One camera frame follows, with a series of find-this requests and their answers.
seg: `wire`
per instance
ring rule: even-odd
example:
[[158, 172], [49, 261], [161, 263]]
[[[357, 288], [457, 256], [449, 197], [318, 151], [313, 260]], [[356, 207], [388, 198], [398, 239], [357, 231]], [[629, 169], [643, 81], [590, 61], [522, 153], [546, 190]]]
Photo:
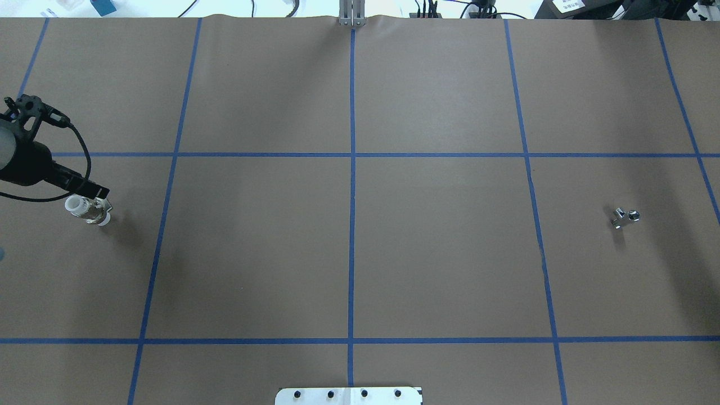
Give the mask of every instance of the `wire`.
[[474, 4], [474, 3], [468, 3], [468, 4], [465, 6], [465, 8], [462, 10], [462, 13], [460, 13], [460, 18], [461, 18], [461, 19], [462, 19], [462, 17], [465, 16], [465, 12], [467, 11], [467, 8], [470, 7], [470, 6], [473, 5], [473, 4]]
[[178, 18], [184, 16], [185, 13], [187, 13], [188, 11], [190, 11], [190, 9], [195, 5], [195, 3], [197, 3], [197, 0], [193, 0], [192, 4], [190, 4], [190, 5], [185, 9], [185, 11], [182, 12], [182, 14], [180, 14], [180, 15], [178, 16]]
[[292, 11], [290, 12], [290, 14], [286, 15], [285, 17], [290, 18], [290, 17], [294, 16], [295, 13], [297, 12], [298, 7], [300, 7], [300, 0], [295, 0], [295, 5], [292, 7]]
[[85, 186], [85, 184], [88, 182], [88, 179], [90, 178], [90, 169], [92, 169], [92, 162], [90, 161], [90, 152], [88, 151], [88, 147], [85, 144], [85, 141], [83, 141], [83, 137], [80, 136], [80, 133], [78, 132], [77, 128], [75, 128], [75, 125], [70, 124], [68, 126], [73, 132], [75, 133], [75, 136], [78, 138], [78, 142], [80, 143], [80, 146], [83, 149], [83, 153], [85, 154], [85, 160], [87, 161], [87, 168], [85, 169], [85, 177], [83, 178], [82, 183], [73, 191], [67, 192], [63, 195], [59, 195], [57, 197], [51, 197], [51, 198], [29, 198], [29, 197], [20, 197], [17, 195], [7, 194], [6, 192], [0, 192], [0, 197], [7, 197], [11, 200], [18, 200], [18, 201], [25, 201], [28, 203], [51, 203], [52, 201], [62, 200], [65, 197], [70, 197], [73, 194], [76, 194], [81, 188]]
[[489, 15], [485, 16], [485, 18], [491, 18], [491, 17], [494, 17], [494, 16], [496, 16], [496, 15], [504, 15], [504, 14], [514, 15], [515, 17], [520, 17], [521, 19], [527, 19], [527, 17], [523, 17], [523, 16], [521, 16], [521, 15], [519, 15], [519, 14], [515, 14], [515, 13], [492, 13], [492, 14], [489, 14]]

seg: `metal bracket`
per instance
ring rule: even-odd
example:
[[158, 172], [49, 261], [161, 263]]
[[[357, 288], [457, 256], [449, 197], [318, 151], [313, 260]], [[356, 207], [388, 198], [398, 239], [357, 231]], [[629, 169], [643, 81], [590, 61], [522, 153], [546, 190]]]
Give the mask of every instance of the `metal bracket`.
[[423, 405], [420, 387], [285, 388], [275, 405]]
[[338, 23], [348, 27], [365, 25], [365, 0], [340, 0]]

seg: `metal plate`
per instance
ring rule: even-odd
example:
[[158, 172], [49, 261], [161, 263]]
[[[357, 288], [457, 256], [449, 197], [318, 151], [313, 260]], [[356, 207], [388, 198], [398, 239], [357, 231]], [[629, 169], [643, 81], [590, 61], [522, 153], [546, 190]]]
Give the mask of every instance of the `metal plate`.
[[275, 396], [275, 405], [422, 405], [422, 403], [423, 389], [414, 387], [284, 388]]

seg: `blue tape grid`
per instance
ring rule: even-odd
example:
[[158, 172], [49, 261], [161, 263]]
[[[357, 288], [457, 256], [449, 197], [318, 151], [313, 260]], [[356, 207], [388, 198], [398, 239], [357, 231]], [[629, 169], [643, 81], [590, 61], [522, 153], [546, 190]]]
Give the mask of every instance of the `blue tape grid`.
[[[48, 30], [50, 19], [45, 19], [37, 44], [33, 51], [27, 71], [22, 80], [18, 97], [24, 93], [25, 87], [30, 74], [32, 72], [37, 55], [40, 52], [42, 41]], [[351, 31], [350, 36], [350, 153], [265, 153], [265, 152], [180, 152], [180, 142], [184, 125], [185, 112], [192, 84], [192, 73], [194, 63], [197, 56], [197, 47], [202, 28], [202, 19], [198, 19], [192, 56], [186, 80], [185, 93], [181, 108], [181, 115], [178, 123], [175, 147], [172, 152], [93, 152], [92, 156], [96, 157], [171, 157], [172, 162], [168, 175], [168, 184], [166, 188], [165, 201], [163, 204], [163, 212], [161, 214], [161, 223], [158, 230], [158, 238], [156, 242], [156, 250], [153, 257], [153, 266], [150, 272], [150, 281], [148, 283], [148, 294], [145, 299], [145, 308], [143, 310], [143, 321], [140, 327], [140, 335], [137, 339], [101, 339], [101, 338], [0, 338], [0, 344], [132, 344], [137, 345], [135, 356], [135, 364], [132, 372], [132, 380], [130, 384], [130, 392], [128, 394], [127, 403], [131, 405], [135, 398], [135, 389], [138, 384], [138, 376], [140, 372], [140, 364], [142, 362], [143, 348], [145, 345], [163, 345], [163, 344], [344, 344], [348, 348], [348, 385], [354, 384], [354, 345], [355, 344], [552, 344], [555, 353], [557, 366], [557, 375], [559, 389], [563, 405], [567, 405], [567, 394], [564, 384], [564, 374], [562, 371], [562, 359], [560, 355], [559, 344], [572, 343], [612, 343], [612, 342], [720, 342], [720, 336], [599, 336], [599, 337], [561, 337], [557, 334], [557, 325], [554, 317], [554, 308], [552, 304], [552, 290], [550, 288], [550, 279], [547, 271], [547, 263], [545, 260], [545, 251], [542, 239], [542, 229], [537, 208], [535, 196], [535, 187], [532, 179], [531, 158], [550, 157], [550, 158], [695, 158], [698, 161], [703, 180], [708, 191], [712, 207], [715, 215], [720, 223], [720, 210], [718, 209], [712, 186], [710, 184], [703, 159], [720, 158], [720, 153], [701, 153], [690, 125], [683, 99], [680, 96], [680, 90], [675, 81], [675, 75], [672, 72], [670, 58], [667, 54], [665, 39], [662, 35], [660, 21], [655, 19], [655, 27], [660, 41], [663, 58], [670, 77], [672, 88], [678, 99], [678, 106], [683, 115], [685, 126], [688, 130], [690, 142], [692, 143], [694, 153], [534, 153], [528, 150], [527, 138], [525, 133], [525, 124], [523, 120], [520, 92], [518, 89], [518, 80], [516, 76], [515, 61], [513, 57], [513, 47], [510, 39], [510, 28], [508, 21], [505, 24], [505, 39], [508, 47], [508, 59], [510, 63], [510, 72], [513, 82], [513, 92], [515, 95], [516, 109], [518, 115], [518, 125], [520, 137], [523, 145], [522, 153], [358, 153], [356, 151], [355, 139], [355, 43], [356, 32]], [[61, 152], [54, 153], [54, 156], [72, 157], [83, 156], [81, 152]], [[152, 339], [146, 338], [148, 327], [148, 318], [150, 315], [150, 305], [152, 303], [153, 289], [155, 286], [155, 278], [157, 275], [158, 263], [160, 259], [161, 246], [167, 220], [168, 206], [172, 192], [175, 168], [179, 157], [312, 157], [312, 158], [349, 158], [351, 163], [351, 181], [350, 181], [350, 213], [349, 213], [349, 257], [348, 257], [348, 336], [347, 338], [300, 338], [300, 339]], [[552, 336], [551, 337], [444, 337], [444, 338], [356, 338], [354, 336], [354, 273], [355, 273], [355, 194], [356, 194], [356, 159], [357, 158], [522, 158], [525, 161], [526, 175], [528, 179], [528, 191], [533, 209], [533, 216], [536, 229], [536, 237], [541, 255], [541, 268], [544, 276], [546, 304], [548, 308], [549, 323]]]

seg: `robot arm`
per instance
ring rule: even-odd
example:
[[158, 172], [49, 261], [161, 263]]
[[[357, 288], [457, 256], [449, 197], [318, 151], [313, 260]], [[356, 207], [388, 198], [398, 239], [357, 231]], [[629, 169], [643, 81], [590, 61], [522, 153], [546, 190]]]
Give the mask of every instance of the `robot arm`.
[[[8, 110], [0, 114], [0, 179], [21, 186], [31, 186], [45, 180], [68, 193], [46, 199], [15, 197], [2, 193], [3, 196], [31, 202], [54, 201], [72, 194], [91, 200], [107, 197], [110, 190], [88, 179], [91, 168], [89, 152], [67, 115], [43, 103], [37, 96], [23, 94], [16, 101], [10, 97], [6, 97], [4, 101]], [[30, 128], [26, 128], [31, 118], [35, 120]], [[55, 162], [50, 149], [35, 141], [42, 123], [58, 128], [70, 128], [76, 134], [88, 161], [85, 176]]]

